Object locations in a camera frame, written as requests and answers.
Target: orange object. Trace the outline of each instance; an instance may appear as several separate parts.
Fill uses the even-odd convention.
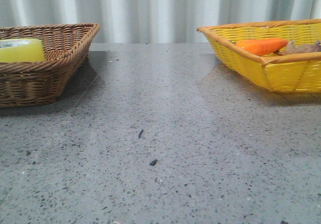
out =
[[[257,56],[276,52],[285,47],[288,41],[283,38],[251,39],[238,41],[235,45]]]

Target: brown wicker basket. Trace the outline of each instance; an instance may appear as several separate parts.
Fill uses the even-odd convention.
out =
[[[53,103],[88,56],[95,23],[0,28],[0,40],[42,40],[43,62],[0,62],[0,107]]]

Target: speckled countertop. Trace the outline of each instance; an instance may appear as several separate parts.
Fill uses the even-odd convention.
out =
[[[207,43],[91,50],[56,103],[0,109],[1,224],[321,223],[320,97]]]

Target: basket rim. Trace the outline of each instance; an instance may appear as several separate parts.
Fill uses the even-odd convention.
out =
[[[98,23],[76,23],[76,24],[47,24],[47,25],[32,25],[32,26],[20,26],[20,27],[1,27],[1,31],[12,31],[12,30],[25,30],[25,29],[55,29],[55,28],[64,28],[64,27],[84,27],[90,26],[91,29],[88,33],[86,33],[77,44],[75,44],[72,48],[70,48],[67,52],[61,54],[59,58],[53,60],[45,60],[40,62],[0,62],[1,72],[5,71],[5,73],[13,73],[16,72],[16,67],[21,67],[22,65],[26,65],[26,70],[30,69],[41,69],[46,68],[50,70],[52,68],[56,68],[57,66],[64,64],[66,62],[66,58],[73,59],[75,57],[75,52],[81,48],[85,47],[98,33],[100,29],[100,25]]]
[[[197,31],[202,32],[205,36],[214,39],[216,42],[222,44],[228,49],[236,52],[237,54],[260,63],[263,67],[267,64],[278,64],[278,63],[289,63],[289,62],[300,62],[300,61],[312,61],[312,60],[321,60],[321,52],[311,52],[311,53],[297,53],[286,56],[268,56],[268,57],[259,57],[250,52],[247,52],[224,37],[221,37],[211,30],[214,29],[234,29],[234,28],[243,28],[243,27],[280,27],[280,26],[289,26],[289,25],[311,25],[321,23],[321,19],[307,19],[307,20],[293,20],[293,21],[266,21],[266,22],[249,22],[249,23],[236,23],[236,24],[224,24],[218,26],[208,26],[208,27],[198,27]]]

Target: yellow container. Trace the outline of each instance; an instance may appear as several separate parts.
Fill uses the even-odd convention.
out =
[[[321,19],[227,24],[197,30],[205,34],[226,66],[256,85],[278,92],[321,92],[321,52],[259,57],[233,44],[265,38],[313,44],[321,40]]]

